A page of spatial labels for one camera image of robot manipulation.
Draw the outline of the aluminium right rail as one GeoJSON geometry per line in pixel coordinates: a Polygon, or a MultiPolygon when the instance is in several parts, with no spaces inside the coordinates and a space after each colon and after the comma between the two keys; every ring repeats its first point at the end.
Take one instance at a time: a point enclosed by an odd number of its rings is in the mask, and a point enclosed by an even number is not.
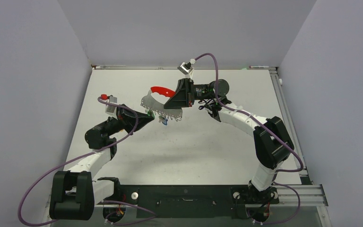
{"type": "Polygon", "coordinates": [[[303,162],[303,170],[299,172],[299,176],[308,177],[307,166],[304,161],[304,156],[303,156],[302,149],[301,149],[301,146],[300,146],[297,134],[296,134],[293,120],[291,118],[291,115],[290,115],[290,112],[289,112],[289,109],[287,106],[287,102],[286,102],[285,96],[282,91],[282,82],[281,82],[282,80],[280,79],[280,77],[278,75],[277,69],[278,69],[278,67],[271,67],[271,69],[269,70],[271,81],[272,81],[272,84],[273,84],[273,87],[275,90],[275,94],[277,96],[277,101],[279,104],[279,108],[281,110],[283,121],[284,121],[286,128],[290,134],[290,137],[294,143],[295,152],[298,154],[301,161],[303,162]]]}

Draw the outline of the aluminium front rail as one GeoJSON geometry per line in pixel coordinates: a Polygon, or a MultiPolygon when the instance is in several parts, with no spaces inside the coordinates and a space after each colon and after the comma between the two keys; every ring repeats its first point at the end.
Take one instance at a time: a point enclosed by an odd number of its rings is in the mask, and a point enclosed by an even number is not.
{"type": "Polygon", "coordinates": [[[275,185],[262,192],[247,185],[120,185],[112,192],[107,189],[95,190],[94,197],[96,204],[120,200],[134,205],[151,202],[157,206],[170,202],[259,206],[266,201],[277,206],[328,205],[321,185],[275,185]]]}

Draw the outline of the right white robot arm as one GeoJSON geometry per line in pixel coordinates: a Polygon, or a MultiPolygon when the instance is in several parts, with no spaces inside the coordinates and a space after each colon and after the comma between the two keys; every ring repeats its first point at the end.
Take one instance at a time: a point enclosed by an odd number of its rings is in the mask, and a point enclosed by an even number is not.
{"type": "Polygon", "coordinates": [[[261,202],[266,198],[267,189],[274,182],[277,170],[294,150],[294,145],[279,117],[260,117],[243,110],[227,99],[229,89],[224,79],[209,84],[194,84],[192,79],[180,79],[175,91],[164,88],[160,94],[168,98],[165,109],[180,110],[200,101],[200,108],[206,109],[213,119],[253,137],[259,166],[250,181],[248,196],[253,202],[261,202]]]}

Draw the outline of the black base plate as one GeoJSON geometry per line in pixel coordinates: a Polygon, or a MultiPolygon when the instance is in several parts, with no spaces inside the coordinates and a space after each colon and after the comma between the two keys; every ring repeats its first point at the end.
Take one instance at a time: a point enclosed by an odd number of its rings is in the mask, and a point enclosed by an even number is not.
{"type": "Polygon", "coordinates": [[[247,185],[120,185],[101,202],[109,205],[106,215],[129,207],[137,218],[232,219],[266,218],[268,205],[278,203],[275,187],[258,192],[247,185]]]}

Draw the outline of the aluminium rail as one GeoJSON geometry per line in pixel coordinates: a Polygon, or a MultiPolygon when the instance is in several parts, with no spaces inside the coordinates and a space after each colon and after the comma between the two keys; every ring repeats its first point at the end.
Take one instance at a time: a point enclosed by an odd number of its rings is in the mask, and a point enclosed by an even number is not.
{"type": "Polygon", "coordinates": [[[307,166],[304,161],[304,156],[303,156],[302,149],[301,149],[301,146],[300,146],[297,134],[296,134],[293,120],[291,118],[291,115],[290,115],[290,112],[289,112],[289,109],[287,106],[287,102],[286,102],[285,96],[282,91],[282,82],[281,82],[282,80],[280,79],[280,77],[278,75],[277,69],[278,69],[278,67],[271,67],[271,69],[269,70],[271,81],[272,81],[272,84],[273,84],[273,87],[275,90],[275,94],[277,96],[277,101],[279,104],[279,108],[281,110],[283,121],[284,121],[286,128],[290,134],[290,137],[294,143],[295,152],[298,154],[301,161],[303,162],[303,170],[299,172],[299,176],[308,177],[307,166]]]}
{"type": "MultiPolygon", "coordinates": [[[[177,66],[126,66],[126,65],[91,65],[95,70],[176,70],[177,66]]],[[[271,70],[276,71],[277,67],[220,67],[219,70],[271,70]]]]}
{"type": "Polygon", "coordinates": [[[321,185],[275,185],[262,192],[247,185],[120,185],[112,192],[107,189],[95,190],[94,197],[96,204],[120,200],[134,205],[151,202],[157,206],[170,202],[259,206],[266,201],[277,206],[328,205],[321,185]]]}

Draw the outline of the green key tag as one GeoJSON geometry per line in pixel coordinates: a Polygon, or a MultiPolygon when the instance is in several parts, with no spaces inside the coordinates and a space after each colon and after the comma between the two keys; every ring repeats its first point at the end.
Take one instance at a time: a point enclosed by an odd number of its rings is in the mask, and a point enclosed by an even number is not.
{"type": "Polygon", "coordinates": [[[147,114],[148,114],[148,116],[150,116],[150,117],[152,117],[152,118],[155,118],[155,114],[154,114],[154,112],[152,112],[152,111],[148,111],[147,112],[147,114]]]}
{"type": "Polygon", "coordinates": [[[163,116],[158,117],[160,123],[164,123],[165,118],[163,116]]]}

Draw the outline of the red-handled metal key holder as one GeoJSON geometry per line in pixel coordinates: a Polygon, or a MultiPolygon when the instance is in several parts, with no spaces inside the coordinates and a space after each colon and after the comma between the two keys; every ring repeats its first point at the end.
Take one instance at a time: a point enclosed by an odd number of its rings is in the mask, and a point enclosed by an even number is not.
{"type": "Polygon", "coordinates": [[[164,104],[159,102],[153,97],[153,94],[157,93],[161,96],[171,98],[175,95],[175,92],[166,87],[154,86],[148,90],[147,95],[142,97],[140,105],[146,109],[146,112],[149,110],[154,112],[154,114],[159,116],[163,116],[168,120],[175,120],[176,122],[182,120],[182,109],[165,109],[164,104]]]}

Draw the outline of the aluminium back rail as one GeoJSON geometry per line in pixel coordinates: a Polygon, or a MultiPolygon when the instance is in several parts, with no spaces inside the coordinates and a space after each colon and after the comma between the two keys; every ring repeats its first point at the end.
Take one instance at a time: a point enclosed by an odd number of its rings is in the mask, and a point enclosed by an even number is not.
{"type": "MultiPolygon", "coordinates": [[[[177,66],[126,66],[126,65],[91,65],[95,70],[176,70],[177,66]]],[[[219,70],[271,70],[276,71],[277,67],[220,67],[219,70]]]]}

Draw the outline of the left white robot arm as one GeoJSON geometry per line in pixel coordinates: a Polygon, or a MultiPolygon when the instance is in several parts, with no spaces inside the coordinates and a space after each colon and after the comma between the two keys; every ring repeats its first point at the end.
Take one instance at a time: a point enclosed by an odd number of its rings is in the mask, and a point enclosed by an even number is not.
{"type": "Polygon", "coordinates": [[[107,120],[89,129],[85,141],[92,154],[82,158],[66,171],[55,173],[52,182],[49,215],[51,219],[88,220],[94,207],[102,200],[117,203],[122,197],[116,177],[93,178],[110,162],[117,152],[114,134],[125,130],[132,134],[154,120],[154,114],[135,112],[122,105],[109,106],[105,111],[107,120]]]}

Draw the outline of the blue key tag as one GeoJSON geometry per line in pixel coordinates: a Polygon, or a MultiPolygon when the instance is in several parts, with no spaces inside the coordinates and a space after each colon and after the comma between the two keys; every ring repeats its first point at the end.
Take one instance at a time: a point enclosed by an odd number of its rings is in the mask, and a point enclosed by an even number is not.
{"type": "Polygon", "coordinates": [[[167,126],[168,125],[168,119],[167,118],[163,118],[162,119],[162,124],[167,126]]]}

